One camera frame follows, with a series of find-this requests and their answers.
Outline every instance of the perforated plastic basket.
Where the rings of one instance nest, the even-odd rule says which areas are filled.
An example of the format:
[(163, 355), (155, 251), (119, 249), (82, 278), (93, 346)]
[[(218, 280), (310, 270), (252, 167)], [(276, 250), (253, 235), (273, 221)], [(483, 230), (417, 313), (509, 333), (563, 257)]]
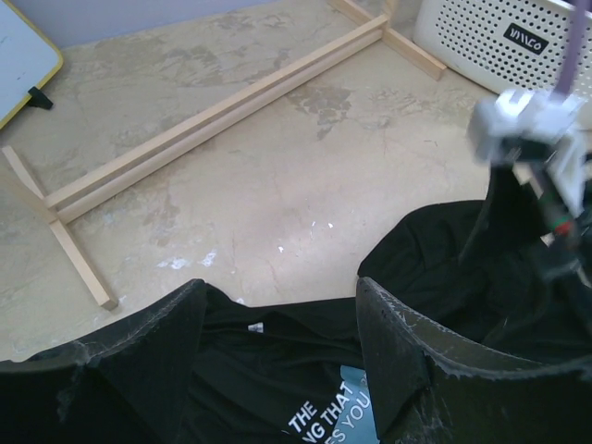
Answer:
[[(424, 0), (415, 43), (495, 93), (550, 89), (568, 42), (572, 6), (560, 0)], [(592, 14), (574, 92), (588, 100), (580, 123), (592, 129)]]

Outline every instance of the beige floor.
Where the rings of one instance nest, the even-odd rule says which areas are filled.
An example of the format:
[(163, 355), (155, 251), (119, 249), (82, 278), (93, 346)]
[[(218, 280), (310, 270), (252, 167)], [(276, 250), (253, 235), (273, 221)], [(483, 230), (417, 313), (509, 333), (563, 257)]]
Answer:
[[(409, 30), (416, 7), (404, 5)], [(46, 88), (55, 109), (24, 110), (0, 143), (54, 191), (353, 28), (324, 1), (284, 0), (71, 48)], [(0, 360), (190, 278), (249, 305), (352, 296), (358, 264), (402, 216), (484, 196), (464, 139), (483, 94), (376, 43), (186, 154), (71, 225), (121, 300), (112, 313), (44, 223), (0, 192)]]

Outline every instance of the wooden stick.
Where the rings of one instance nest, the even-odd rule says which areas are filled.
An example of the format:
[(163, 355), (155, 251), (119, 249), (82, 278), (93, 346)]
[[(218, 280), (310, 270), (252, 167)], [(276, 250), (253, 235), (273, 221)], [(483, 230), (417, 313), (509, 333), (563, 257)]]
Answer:
[(435, 80), (446, 70), (446, 65), (393, 29), (385, 30), (382, 41)]
[(3, 166), (0, 166), (0, 183), (48, 224), (57, 220), (56, 213), (49, 210), (34, 192), (15, 179)]
[(372, 14), (351, 0), (329, 0), (329, 4), (358, 26), (374, 18)]
[(33, 193), (35, 193), (39, 199), (43, 199), (41, 185), (37, 182), (28, 166), (25, 165), (22, 160), (20, 160), (20, 157), (17, 155), (15, 150), (12, 149), (12, 146), (8, 145), (2, 148), (2, 153), (4, 153), (4, 156), (17, 174), (17, 177), (20, 179), (20, 181), (24, 183), (29, 190), (33, 191)]
[(98, 167), (94, 171), (86, 174), (82, 178), (75, 180), (67, 186), (61, 188), (48, 195), (45, 198), (45, 204), (49, 208), (54, 208), (61, 204), (67, 204), (73, 200), (87, 194), (98, 185), (101, 185), (108, 180), (118, 176), (124, 171), (139, 165), (145, 159), (152, 157), (163, 149), (167, 148), (175, 142), (182, 141), (196, 130), (207, 126), (208, 124), (220, 119), (228, 112), (248, 104), (255, 97), (265, 93), (266, 91), (278, 86), (282, 82), (299, 75), (306, 69), (313, 67), (319, 61), (327, 58), (338, 51), (347, 48), (352, 43), (366, 37), (368, 34), (374, 33), (377, 29), (384, 26), (386, 22), (385, 17), (375, 18), (358, 29), (349, 32), (343, 37), (323, 46), (320, 49), (312, 52), (300, 60), (288, 65), (285, 68), (257, 81), (253, 85), (244, 88), (242, 91), (235, 93), (228, 99), (223, 100), (217, 105), (206, 109), (197, 116), (191, 117), (177, 126), (159, 134), (148, 142), (134, 148), (133, 150), (123, 154), (117, 159)]
[(385, 3), (382, 4), (382, 12), (387, 15), (389, 26), (392, 24), (392, 20), (395, 18), (397, 9), (399, 9), (399, 2), (399, 0), (385, 0)]
[[(352, 0), (329, 0), (329, 3), (340, 13), (353, 20), (358, 25), (367, 23), (372, 19), (372, 14), (353, 3)], [(385, 15), (392, 17), (389, 16), (389, 14), (392, 13), (392, 15), (394, 15), (398, 6), (398, 0), (395, 0), (394, 2), (387, 0), (383, 5), (383, 9), (387, 12)], [(442, 73), (447, 68), (446, 65), (441, 63), (435, 57), (391, 28), (385, 28), (382, 41), (389, 48), (397, 51), (435, 80), (439, 80), (442, 77)]]
[(121, 176), (107, 182), (105, 185), (91, 192), (90, 194), (78, 199), (75, 203), (58, 211), (58, 215), (64, 222), (70, 222), (77, 217), (82, 216), (86, 212), (92, 210), (95, 206), (101, 204), (107, 199), (115, 196), (117, 193), (127, 189), (137, 181), (152, 174), (157, 169), (172, 162), (181, 155), (192, 150), (213, 138), (223, 130), (231, 127), (237, 122), (245, 119), (247, 116), (253, 114), (255, 111), (263, 108), (266, 105), (274, 102), (283, 95), (289, 93), (298, 86), (304, 84), (308, 80), (325, 72), (329, 68), (334, 67), (339, 62), (353, 56), (360, 52), (368, 45), (380, 40), (382, 36), (381, 27), (386, 21), (386, 17), (375, 18), (369, 24), (372, 24), (372, 31), (364, 33), (364, 37), (356, 37), (347, 45), (344, 45), (339, 51), (334, 52), (330, 56), (323, 57), (316, 64), (311, 65), (305, 70), (299, 72), (295, 76), (290, 76), (284, 81), (278, 83), (271, 89), (266, 90), (262, 94), (258, 94), (251, 101), (234, 108), (232, 111), (225, 114), (223, 117), (211, 122), (209, 125), (199, 129), (198, 131), (179, 141), (172, 146), (169, 146), (164, 151), (156, 154), (152, 158), (135, 166), (133, 169), (126, 171)]
[[(43, 191), (31, 174), (27, 165), (20, 159), (12, 147), (5, 146), (2, 151), (6, 156), (6, 159), (8, 159), (10, 166), (17, 173), (18, 178), (26, 187), (28, 187), (28, 190), (37, 197), (38, 201), (42, 202)], [(68, 231), (66, 225), (64, 225), (61, 220), (55, 218), (54, 220), (49, 221), (49, 228), (54, 233), (55, 238), (68, 255), (68, 258), (76, 268), (76, 271), (78, 271), (80, 277), (97, 303), (106, 310), (113, 310), (116, 308), (117, 299), (106, 290), (106, 284), (102, 282), (98, 277), (99, 275), (93, 270), (93, 267), (82, 253), (80, 247), (74, 241), (74, 238)]]
[(78, 274), (86, 284), (96, 302), (106, 310), (113, 310), (118, 306), (117, 298), (107, 291), (106, 283), (103, 282), (89, 260), (85, 257), (82, 249), (70, 234), (68, 228), (62, 221), (56, 220), (49, 224), (49, 228), (55, 238), (68, 255), (71, 263), (78, 271)]

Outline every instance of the purple cable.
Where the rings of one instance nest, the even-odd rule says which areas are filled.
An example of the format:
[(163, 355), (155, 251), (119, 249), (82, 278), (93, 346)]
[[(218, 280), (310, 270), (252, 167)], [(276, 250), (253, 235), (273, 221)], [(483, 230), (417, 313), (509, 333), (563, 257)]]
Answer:
[(577, 64), (580, 56), (580, 48), (584, 40), (586, 30), (586, 12), (590, 8), (590, 0), (573, 0), (572, 26), (568, 37), (570, 39), (565, 49), (565, 60), (561, 66), (561, 74), (555, 85), (555, 93), (567, 97), (574, 86), (577, 75)]

